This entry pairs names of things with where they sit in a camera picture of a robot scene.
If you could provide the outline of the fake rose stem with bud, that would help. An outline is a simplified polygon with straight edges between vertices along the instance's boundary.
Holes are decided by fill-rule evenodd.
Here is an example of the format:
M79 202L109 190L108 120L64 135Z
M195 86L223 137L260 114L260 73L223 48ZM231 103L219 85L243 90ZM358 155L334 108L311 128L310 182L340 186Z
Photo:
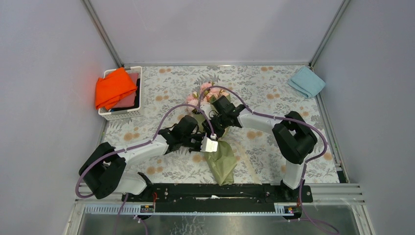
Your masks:
M228 98L230 96L230 94L226 90L221 89L221 88L210 89L209 95L210 95L209 100L211 102L218 100L220 97Z

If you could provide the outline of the peach fake rose stem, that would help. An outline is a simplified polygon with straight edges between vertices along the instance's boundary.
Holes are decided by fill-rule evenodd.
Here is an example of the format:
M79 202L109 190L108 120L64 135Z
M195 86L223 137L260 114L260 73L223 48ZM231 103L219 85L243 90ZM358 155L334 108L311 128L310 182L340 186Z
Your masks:
M198 92L192 92L190 95L187 96L185 102L186 104L199 107L200 106L199 97L200 95Z

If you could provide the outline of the brown kraft wrapping paper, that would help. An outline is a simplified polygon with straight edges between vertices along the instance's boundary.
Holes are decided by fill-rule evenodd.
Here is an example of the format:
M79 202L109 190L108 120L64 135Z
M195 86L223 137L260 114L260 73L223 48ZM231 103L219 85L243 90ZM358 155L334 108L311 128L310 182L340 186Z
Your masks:
M193 110L192 112L198 121L200 130L202 132L207 132L207 136L210 137L210 128L212 127L218 142L217 151L205 153L204 158L218 185L223 186L233 184L233 171L237 165L237 160L231 145L222 140L222 137L228 132L229 127L220 126L217 118L219 116L219 112L210 102L203 100L200 108L205 112L210 121L210 123L208 123L203 114L199 113L198 110Z

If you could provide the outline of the pink fake rose stem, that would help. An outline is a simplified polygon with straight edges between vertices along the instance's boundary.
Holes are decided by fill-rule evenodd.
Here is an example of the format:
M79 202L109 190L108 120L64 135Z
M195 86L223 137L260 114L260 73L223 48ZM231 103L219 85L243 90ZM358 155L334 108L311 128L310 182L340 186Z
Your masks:
M212 82L205 82L200 86L200 96L206 97L211 95L211 86L213 86L214 83Z

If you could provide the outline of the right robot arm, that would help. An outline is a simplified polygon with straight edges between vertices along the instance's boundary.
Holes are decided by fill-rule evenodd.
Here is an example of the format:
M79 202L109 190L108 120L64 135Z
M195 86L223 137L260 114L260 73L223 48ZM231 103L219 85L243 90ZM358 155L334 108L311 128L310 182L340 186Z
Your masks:
M282 178L281 197L288 202L300 195L305 158L311 154L321 135L314 126L306 123L295 111L283 117L262 114L251 110L246 104L235 106L227 98L213 102L213 114L202 122L208 136L219 138L229 127L251 128L273 135L286 160L286 173Z

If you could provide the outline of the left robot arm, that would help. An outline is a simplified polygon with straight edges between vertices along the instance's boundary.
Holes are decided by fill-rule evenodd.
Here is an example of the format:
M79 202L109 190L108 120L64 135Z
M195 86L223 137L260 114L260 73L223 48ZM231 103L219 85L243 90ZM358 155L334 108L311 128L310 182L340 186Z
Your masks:
M80 181L91 191L91 196L103 199L115 192L131 193L138 200L146 201L152 189L144 176L132 167L140 161L162 156L181 147L190 151L206 151L210 136L195 133L197 120L184 116L171 128L158 130L155 138L148 138L125 147L114 147L108 142L101 143L79 170Z

